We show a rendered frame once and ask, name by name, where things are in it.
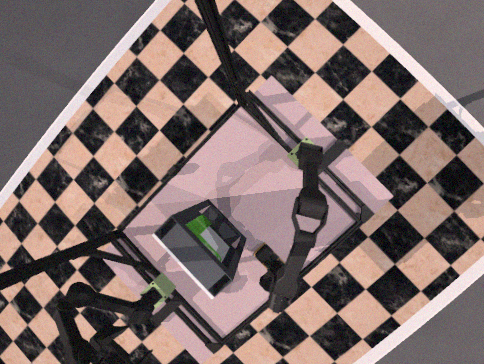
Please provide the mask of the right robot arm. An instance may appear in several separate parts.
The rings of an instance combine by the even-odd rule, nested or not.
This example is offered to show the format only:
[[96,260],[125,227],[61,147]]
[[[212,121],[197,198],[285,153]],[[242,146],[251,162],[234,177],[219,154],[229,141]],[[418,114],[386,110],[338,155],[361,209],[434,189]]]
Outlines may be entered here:
[[[162,295],[154,287],[148,293],[142,294],[140,300],[131,302],[95,292],[90,285],[83,282],[71,284],[65,297],[53,313],[53,320],[55,320],[65,348],[64,363],[90,364],[95,354],[89,341],[83,339],[80,334],[71,312],[73,308],[91,306],[127,315],[130,318],[130,323],[140,325],[149,320],[154,311],[154,305],[161,298]],[[71,310],[69,310],[69,307]]]

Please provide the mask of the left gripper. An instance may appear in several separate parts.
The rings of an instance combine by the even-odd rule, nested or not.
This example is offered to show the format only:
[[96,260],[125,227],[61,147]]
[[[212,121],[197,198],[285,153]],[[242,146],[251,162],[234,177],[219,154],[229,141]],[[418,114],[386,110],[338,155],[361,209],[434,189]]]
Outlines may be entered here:
[[276,253],[273,253],[273,252],[274,251],[267,244],[265,244],[259,251],[257,251],[255,253],[255,257],[261,263],[264,263],[264,265],[267,268],[270,267],[270,269],[271,269],[270,275],[272,277],[273,277],[273,271],[274,271],[274,269],[277,268],[278,266],[282,266],[282,264],[283,264],[283,263],[281,263],[281,260],[279,259],[280,257]]

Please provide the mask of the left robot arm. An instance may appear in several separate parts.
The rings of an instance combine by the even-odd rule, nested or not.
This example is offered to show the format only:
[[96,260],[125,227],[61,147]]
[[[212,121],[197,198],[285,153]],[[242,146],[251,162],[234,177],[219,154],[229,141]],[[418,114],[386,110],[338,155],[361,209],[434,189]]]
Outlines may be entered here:
[[[293,206],[291,216],[295,228],[293,245],[286,263],[274,269],[273,277],[270,275],[271,269],[268,268],[259,281],[259,285],[269,292],[267,307],[278,314],[284,311],[287,298],[293,299],[300,291],[297,275],[300,274],[311,248],[316,244],[317,234],[326,225],[329,210],[326,196],[319,190],[318,181],[318,167],[324,160],[323,147],[300,142],[295,155],[298,159],[298,168],[303,170],[302,189],[304,190],[300,190]],[[296,214],[321,220],[320,225],[313,233],[301,230]]]

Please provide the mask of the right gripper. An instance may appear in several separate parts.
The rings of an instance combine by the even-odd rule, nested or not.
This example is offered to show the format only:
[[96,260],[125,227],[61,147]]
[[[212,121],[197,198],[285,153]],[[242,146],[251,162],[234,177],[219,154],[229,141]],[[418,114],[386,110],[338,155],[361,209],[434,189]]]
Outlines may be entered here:
[[[113,326],[113,325],[110,325],[109,323],[105,323],[94,334],[94,336],[92,336],[90,338],[89,343],[97,351],[99,351],[102,348],[102,346],[103,347],[106,346],[106,348],[110,351],[97,364],[101,363],[106,357],[107,357],[107,359],[105,361],[107,362],[107,364],[133,364],[128,359],[130,355],[123,348],[121,348],[122,346],[120,344],[117,344],[114,341],[114,339],[116,337],[118,337],[119,335],[121,335],[128,328],[129,328],[129,325],[126,325],[126,326]],[[149,359],[148,357],[151,355],[152,351],[153,351],[153,349],[151,349],[149,352],[147,352],[138,363],[139,364],[150,364],[148,362],[148,359]]]

